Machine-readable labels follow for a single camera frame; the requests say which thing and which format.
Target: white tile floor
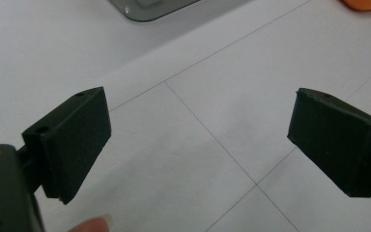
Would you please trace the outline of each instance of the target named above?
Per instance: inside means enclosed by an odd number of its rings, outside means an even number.
[[[0,0],[0,143],[102,85],[113,135],[47,231],[104,213],[112,231],[371,231],[286,138],[295,91],[371,113],[371,13],[339,0],[203,0],[133,23],[106,0]]]

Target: gray object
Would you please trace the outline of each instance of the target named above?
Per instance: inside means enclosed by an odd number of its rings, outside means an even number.
[[[128,19],[153,21],[199,0],[110,0]]]

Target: black clamp jaw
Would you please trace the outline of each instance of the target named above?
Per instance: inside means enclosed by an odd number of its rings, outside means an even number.
[[[75,94],[23,134],[0,145],[0,231],[44,231],[34,192],[68,204],[111,136],[102,87]]]
[[[350,197],[371,197],[371,116],[299,89],[288,138]]]

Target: fingertip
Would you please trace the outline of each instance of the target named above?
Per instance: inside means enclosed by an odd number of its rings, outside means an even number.
[[[109,232],[112,225],[112,216],[104,215],[88,219],[74,227],[70,232]]]

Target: orange object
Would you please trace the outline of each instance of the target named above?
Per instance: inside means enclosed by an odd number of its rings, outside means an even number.
[[[350,8],[357,11],[371,11],[371,0],[343,0]]]

